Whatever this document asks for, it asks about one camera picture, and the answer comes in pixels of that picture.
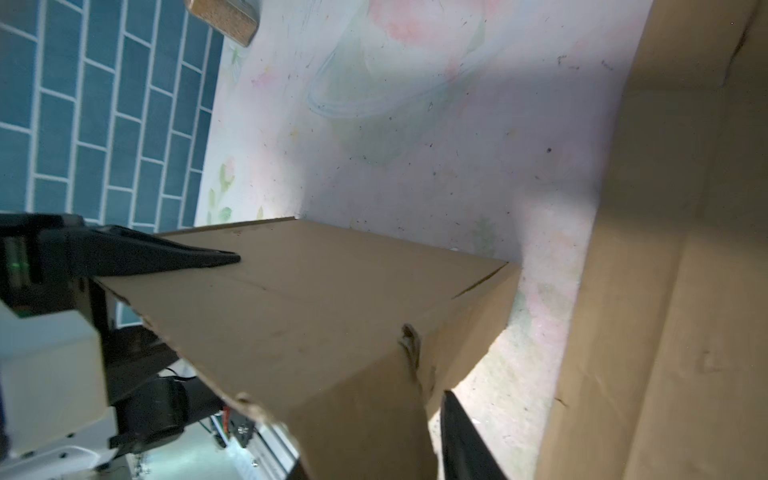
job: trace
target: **black cable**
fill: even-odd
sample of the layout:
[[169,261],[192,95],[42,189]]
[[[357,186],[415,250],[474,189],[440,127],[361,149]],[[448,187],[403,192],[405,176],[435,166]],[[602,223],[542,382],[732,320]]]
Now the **black cable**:
[[208,435],[213,435],[214,434],[208,427],[205,426],[205,424],[203,423],[202,420],[197,420],[197,423],[199,423],[200,426],[203,427],[206,432],[208,432]]
[[174,370],[172,368],[169,368],[169,367],[165,367],[163,370],[168,370],[169,372],[173,373],[173,375],[166,375],[165,377],[163,377],[165,379],[174,379],[174,380],[182,380],[183,381],[183,380],[189,380],[189,379],[195,378],[194,376],[179,376],[179,374],[176,373],[176,370]]

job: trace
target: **teal tile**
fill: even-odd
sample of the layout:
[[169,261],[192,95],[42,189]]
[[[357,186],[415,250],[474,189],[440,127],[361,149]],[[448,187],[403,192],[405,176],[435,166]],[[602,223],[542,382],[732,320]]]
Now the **teal tile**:
[[157,43],[154,47],[154,67],[152,85],[174,93],[176,65],[181,45],[181,30],[187,10],[184,2],[163,2],[160,8],[160,28],[157,31]]
[[118,111],[141,118],[147,86],[149,48],[130,38],[123,40],[123,61],[118,93]]
[[165,188],[167,195],[180,196],[184,191],[184,177],[187,174],[187,160],[190,153],[190,141],[178,135],[170,136],[170,152],[165,171]]
[[179,210],[181,209],[181,200],[175,198],[164,198],[160,206],[160,224],[158,232],[173,232],[179,230]]
[[141,156],[155,160],[165,159],[165,144],[170,127],[170,107],[173,99],[159,91],[149,92],[147,124],[144,127],[144,148]]
[[141,124],[138,122],[120,117],[114,119],[112,163],[109,170],[110,185],[127,188],[134,186],[140,130]]
[[62,214],[67,205],[67,184],[55,180],[35,180],[35,212]]
[[191,68],[181,68],[179,91],[176,97],[174,130],[192,135],[194,112],[197,110],[197,94],[200,92],[200,74]]
[[95,0],[91,2],[91,14],[88,16],[85,56],[112,68],[118,52],[120,9],[121,2],[118,0]]
[[0,128],[0,210],[25,209],[29,135]]
[[128,226],[131,215],[131,192],[107,189],[107,206],[104,209],[104,225]]
[[136,192],[134,222],[154,223],[157,201],[160,198],[160,180],[163,166],[154,162],[141,161],[139,186]]
[[84,65],[80,141],[107,146],[113,83],[113,74],[93,65]]
[[207,23],[194,15],[187,20],[187,40],[184,42],[184,61],[190,65],[203,69],[205,60],[205,42],[208,40]]
[[134,225],[133,230],[137,230],[144,233],[154,233],[154,227],[146,227],[145,225]]
[[194,216],[197,212],[197,196],[200,195],[200,177],[197,172],[190,172],[187,181],[187,202],[184,204],[184,217],[181,225],[183,227],[194,226]]
[[3,2],[0,8],[0,22],[26,31],[29,34],[37,35],[38,2],[35,0]]
[[197,134],[194,139],[194,151],[192,152],[192,168],[203,170],[205,161],[205,147],[208,144],[208,129],[210,128],[210,114],[200,110],[197,117]]
[[85,218],[99,218],[104,187],[104,157],[101,150],[78,147],[74,168],[72,213]]
[[219,78],[221,48],[224,43],[224,37],[218,31],[212,31],[211,35],[210,51],[208,52],[208,66],[206,67],[205,84],[203,85],[203,98],[200,101],[200,104],[209,109],[214,107],[216,81]]
[[121,305],[123,308],[123,313],[121,314],[120,318],[120,327],[122,326],[131,326],[131,325],[141,325],[141,318],[139,318],[139,315],[136,315],[136,312],[133,311],[132,308],[130,308],[127,305]]
[[75,96],[78,82],[82,15],[55,0],[48,0],[45,15],[42,86]]
[[74,104],[69,100],[40,95],[37,173],[59,177],[69,175],[73,113]]
[[32,40],[0,30],[0,121],[30,126],[36,49]]
[[154,6],[157,4],[157,0],[127,1],[128,12],[125,19],[125,30],[143,40],[152,42]]

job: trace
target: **open cardboard box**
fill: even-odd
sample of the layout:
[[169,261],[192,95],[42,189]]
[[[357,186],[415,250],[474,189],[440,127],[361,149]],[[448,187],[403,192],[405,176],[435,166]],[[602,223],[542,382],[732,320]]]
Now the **open cardboard box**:
[[768,2],[656,0],[537,479],[768,475]]
[[313,480],[436,477],[427,418],[506,327],[519,267],[294,219],[167,237],[242,260],[100,281],[227,403],[284,422]]

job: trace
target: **torn cardboard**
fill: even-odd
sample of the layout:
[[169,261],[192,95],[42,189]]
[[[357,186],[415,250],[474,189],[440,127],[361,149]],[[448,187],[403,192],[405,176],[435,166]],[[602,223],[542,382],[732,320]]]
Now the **torn cardboard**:
[[[762,478],[768,468],[768,12],[705,3],[651,10],[540,480]],[[694,38],[716,48],[691,51]],[[708,79],[680,83],[704,67]]]
[[101,282],[215,392],[287,424],[314,480],[436,477],[427,418],[505,328],[517,266],[303,220],[170,238],[242,261]]

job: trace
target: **green leaf pattern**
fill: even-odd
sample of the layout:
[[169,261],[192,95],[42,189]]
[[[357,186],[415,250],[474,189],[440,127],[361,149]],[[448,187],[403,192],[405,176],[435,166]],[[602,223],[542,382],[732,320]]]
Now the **green leaf pattern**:
[[222,203],[225,201],[225,194],[232,187],[234,181],[234,158],[229,157],[227,162],[222,163],[219,167],[218,189],[214,187],[208,190],[208,212],[205,217],[208,225],[227,223],[232,220],[232,208],[222,205]]

